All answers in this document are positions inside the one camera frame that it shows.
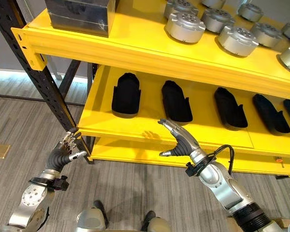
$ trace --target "robotic hand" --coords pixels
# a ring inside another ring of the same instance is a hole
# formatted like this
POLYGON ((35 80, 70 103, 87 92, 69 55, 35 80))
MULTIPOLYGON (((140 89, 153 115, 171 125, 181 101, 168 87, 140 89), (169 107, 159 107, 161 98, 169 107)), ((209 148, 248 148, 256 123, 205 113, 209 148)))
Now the robotic hand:
POLYGON ((3 227, 0 232, 36 232, 45 224, 55 191, 66 191, 69 186, 66 176, 59 177, 63 167, 87 154, 85 151, 72 154, 76 147, 74 142, 81 136, 81 133, 76 133, 77 130, 71 129, 55 146, 48 157, 45 170, 39 177, 29 181, 31 184, 24 191, 8 226, 3 227))
POLYGON ((188 176, 198 176, 244 232, 282 232, 281 228, 252 200, 247 191, 230 176, 234 159, 234 150, 230 145, 221 146, 208 155, 183 127, 167 119, 161 119, 158 123, 165 126, 177 140, 174 149, 161 152, 160 156, 190 156, 194 165, 190 162, 187 164, 188 176), (231 153, 229 172, 222 164, 215 162, 216 155, 227 147, 231 153))

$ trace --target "black connector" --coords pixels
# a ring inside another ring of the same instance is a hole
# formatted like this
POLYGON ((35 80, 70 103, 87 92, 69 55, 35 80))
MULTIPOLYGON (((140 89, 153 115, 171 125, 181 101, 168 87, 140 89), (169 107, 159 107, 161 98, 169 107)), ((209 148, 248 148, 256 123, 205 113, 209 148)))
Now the black connector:
POLYGON ((271 222, 263 210, 254 202, 237 210, 232 217, 244 232, 257 231, 271 222))

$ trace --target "black cable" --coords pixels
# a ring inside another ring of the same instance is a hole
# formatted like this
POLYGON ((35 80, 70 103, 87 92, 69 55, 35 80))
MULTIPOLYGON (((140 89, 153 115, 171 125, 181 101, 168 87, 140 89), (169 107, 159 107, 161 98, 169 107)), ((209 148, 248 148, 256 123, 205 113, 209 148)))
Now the black cable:
POLYGON ((212 163, 213 161, 215 161, 217 158, 216 156, 221 152, 223 151, 224 149, 226 148, 229 148, 230 150, 230 161, 229 161, 229 170, 228 170, 228 173, 229 175, 232 174, 232 169, 233 169, 233 163, 234 163, 234 156, 235 156, 235 152, 234 152, 234 149, 231 145, 228 145, 228 144, 225 144, 225 145, 222 145, 221 147, 219 147, 216 151, 214 151, 213 153, 210 153, 208 154, 209 157, 211 157, 211 161, 208 163, 212 163))

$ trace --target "yellow shelf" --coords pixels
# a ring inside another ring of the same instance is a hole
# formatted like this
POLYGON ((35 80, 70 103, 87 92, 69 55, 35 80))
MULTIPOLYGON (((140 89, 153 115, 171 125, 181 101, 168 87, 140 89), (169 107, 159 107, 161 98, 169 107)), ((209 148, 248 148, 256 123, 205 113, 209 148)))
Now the yellow shelf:
MULTIPOLYGON (((113 160, 186 167, 189 157, 160 157, 159 152, 171 149, 171 145, 158 145, 112 138, 96 138, 90 160, 113 160)), ((229 166, 229 152, 218 155, 217 161, 229 166)), ((290 175, 290 158, 283 158, 283 165, 274 157, 236 153, 234 172, 290 175)))
MULTIPOLYGON (((78 127, 83 135, 110 137, 147 143, 175 145, 173 136, 157 123, 165 117, 161 88, 166 80, 176 81, 189 102, 193 121, 184 126, 203 148, 216 150, 222 144, 232 145, 237 152, 265 156, 290 157, 290 133, 283 136, 270 134, 255 110, 254 93, 238 89, 228 90, 238 104, 244 105, 248 128, 231 131, 219 120, 214 102, 218 86, 183 79, 100 66, 96 73, 78 127), (140 81, 141 100, 138 115, 131 119, 113 115, 111 110, 113 90, 124 73, 135 73, 140 81)), ((267 96, 277 110, 283 110, 283 99, 267 96)), ((284 113, 290 126, 290 117, 284 113)))
POLYGON ((208 32, 197 44, 179 43, 164 30, 165 3, 121 0, 109 38, 54 29, 47 10, 12 31, 35 70, 45 67, 40 54, 47 54, 290 99, 290 72, 277 61, 278 52, 258 47, 247 58, 236 58, 221 51, 208 32))

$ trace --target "metal bracket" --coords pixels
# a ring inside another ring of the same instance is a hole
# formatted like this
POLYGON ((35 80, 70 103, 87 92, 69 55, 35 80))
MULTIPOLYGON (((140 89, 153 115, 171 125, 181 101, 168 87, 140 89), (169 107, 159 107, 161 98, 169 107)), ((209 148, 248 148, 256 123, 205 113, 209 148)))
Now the metal bracket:
POLYGON ((47 65, 47 59, 45 55, 35 53, 33 48, 28 43, 26 34, 19 28, 11 28, 22 52, 24 53, 28 64, 33 70, 43 71, 47 65))

